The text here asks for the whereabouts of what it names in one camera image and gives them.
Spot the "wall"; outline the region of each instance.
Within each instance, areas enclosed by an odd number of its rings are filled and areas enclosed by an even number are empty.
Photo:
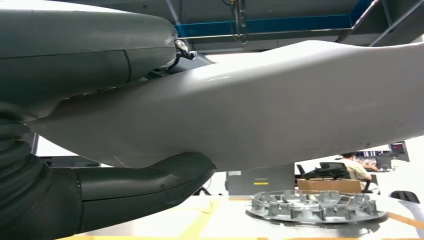
[[[405,145],[410,163],[421,164],[424,162],[424,136],[405,140]]]

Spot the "yellow floor marking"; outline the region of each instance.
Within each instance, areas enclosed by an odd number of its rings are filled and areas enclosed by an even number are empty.
[[[177,238],[155,236],[70,236],[58,240],[177,240]]]
[[[404,217],[404,216],[395,214],[393,212],[388,212],[387,216],[391,219],[394,219],[394,220],[399,221],[399,222],[404,223],[404,224],[411,225],[411,226],[416,227],[418,229],[424,229],[424,222],[422,222],[422,221],[417,221],[417,220],[414,220],[414,219],[411,219],[411,218],[408,218],[408,217]]]
[[[200,233],[208,225],[215,211],[221,204],[219,199],[210,199],[209,209],[199,209],[200,215],[188,226],[185,231],[179,236],[179,240],[195,240],[199,238]]]

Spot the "hanging cable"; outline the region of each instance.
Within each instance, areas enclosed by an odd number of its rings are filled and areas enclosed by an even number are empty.
[[[221,2],[225,5],[227,5],[228,7],[231,7],[231,5],[229,3],[227,3],[225,0],[221,0]]]
[[[231,35],[242,43],[247,43],[248,31],[246,22],[246,0],[230,0],[231,9]]]

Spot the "blue steel beam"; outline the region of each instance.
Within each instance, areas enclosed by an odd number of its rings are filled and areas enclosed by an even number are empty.
[[[358,0],[346,14],[323,16],[300,16],[277,19],[247,20],[249,34],[298,32],[313,30],[336,30],[352,28],[373,0]],[[231,35],[232,21],[200,22],[175,26],[184,38]]]

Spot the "black chair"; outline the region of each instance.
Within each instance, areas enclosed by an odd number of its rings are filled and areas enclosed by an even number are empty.
[[[338,168],[348,169],[343,162],[328,161],[328,162],[320,162],[319,165],[321,166],[322,169],[338,169]],[[365,182],[365,187],[363,188],[361,192],[363,194],[372,194],[373,191],[368,190],[368,188],[370,187],[371,181],[370,180],[362,180],[362,181]]]
[[[300,173],[301,176],[305,174],[305,170],[302,167],[302,165],[296,164],[296,167],[297,167],[297,169],[299,169],[299,173]]]

